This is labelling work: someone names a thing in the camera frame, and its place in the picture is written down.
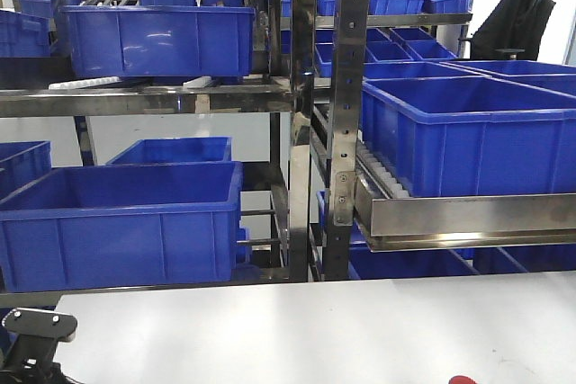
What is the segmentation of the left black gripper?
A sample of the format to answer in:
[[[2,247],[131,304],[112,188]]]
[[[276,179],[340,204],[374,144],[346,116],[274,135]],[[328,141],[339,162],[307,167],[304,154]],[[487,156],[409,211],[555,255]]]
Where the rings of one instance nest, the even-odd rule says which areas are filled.
[[[59,339],[18,335],[1,363],[2,383],[76,383],[53,358]]]

